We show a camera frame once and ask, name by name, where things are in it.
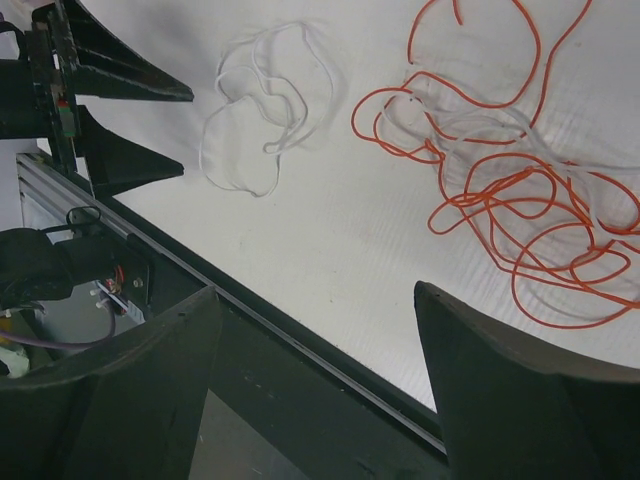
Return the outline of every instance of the white surface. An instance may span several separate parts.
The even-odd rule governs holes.
[[[543,329],[524,320],[511,301],[508,275],[489,264],[468,230],[434,237],[425,228],[441,200],[433,170],[391,158],[351,133],[355,103],[404,79],[406,40],[421,1],[84,3],[197,95],[193,105],[87,101],[103,125],[187,169],[183,178],[120,200],[382,377],[434,406],[413,312],[418,280],[553,343],[640,367],[638,315],[583,332]],[[562,6],[525,3],[540,27],[545,55],[582,6],[578,0]],[[533,55],[522,19],[506,0],[461,5],[464,30],[455,25],[450,2],[434,7],[417,37],[418,59],[432,70],[463,76],[496,101],[512,96]],[[637,18],[640,2],[596,2],[559,54],[539,127],[560,153],[636,163]],[[283,156],[280,187],[268,199],[216,190],[197,173],[197,146],[202,121],[221,104],[212,93],[219,55],[232,38],[299,19],[314,22],[326,35],[327,51],[343,73],[341,109],[310,147]],[[305,80],[309,94],[321,89],[322,80],[296,53],[299,44],[292,37],[291,43],[274,46],[277,58],[284,58],[276,68]],[[525,112],[535,105],[533,91],[519,105]],[[315,100],[320,108],[320,98]],[[248,135],[254,140],[271,133],[255,115],[237,123],[238,131],[222,132],[229,144],[244,146]],[[243,158],[261,160],[250,151]]]

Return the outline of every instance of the purple cable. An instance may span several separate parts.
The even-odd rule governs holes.
[[[108,297],[104,294],[100,295],[101,300],[105,300]],[[113,311],[113,307],[109,302],[103,303],[105,310],[109,313],[109,320],[111,327],[106,337],[101,338],[93,342],[85,343],[64,343],[64,342],[48,342],[46,340],[38,340],[34,338],[23,337],[21,335],[14,335],[12,333],[3,332],[0,330],[0,337],[11,340],[14,343],[21,343],[22,345],[29,345],[31,347],[51,348],[53,350],[84,350],[87,348],[95,347],[107,340],[113,338],[116,334],[116,314]]]

